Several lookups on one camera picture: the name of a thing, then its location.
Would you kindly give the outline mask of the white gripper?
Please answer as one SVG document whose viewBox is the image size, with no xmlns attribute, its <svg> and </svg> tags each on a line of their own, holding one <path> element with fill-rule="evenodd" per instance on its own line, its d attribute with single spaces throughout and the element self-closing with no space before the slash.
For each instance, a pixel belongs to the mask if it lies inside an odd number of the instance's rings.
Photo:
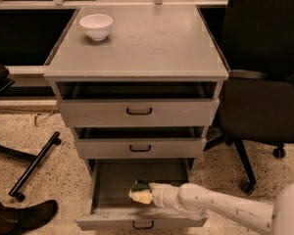
<svg viewBox="0 0 294 235">
<path fill-rule="evenodd" d="M 129 198 L 144 205 L 149 205 L 153 202 L 156 207 L 163 209 L 183 209 L 179 199 L 178 187 L 160 183 L 150 183 L 149 186 L 150 190 L 130 191 Z"/>
</svg>

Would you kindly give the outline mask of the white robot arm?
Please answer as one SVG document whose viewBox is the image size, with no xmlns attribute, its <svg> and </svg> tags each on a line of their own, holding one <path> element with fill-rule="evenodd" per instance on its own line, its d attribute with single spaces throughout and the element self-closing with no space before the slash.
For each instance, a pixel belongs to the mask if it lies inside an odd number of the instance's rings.
<svg viewBox="0 0 294 235">
<path fill-rule="evenodd" d="M 285 187 L 273 205 L 208 190 L 193 183 L 172 186 L 136 180 L 129 197 L 138 203 L 153 203 L 183 216 L 200 220 L 210 210 L 261 235 L 294 235 L 294 184 Z"/>
</svg>

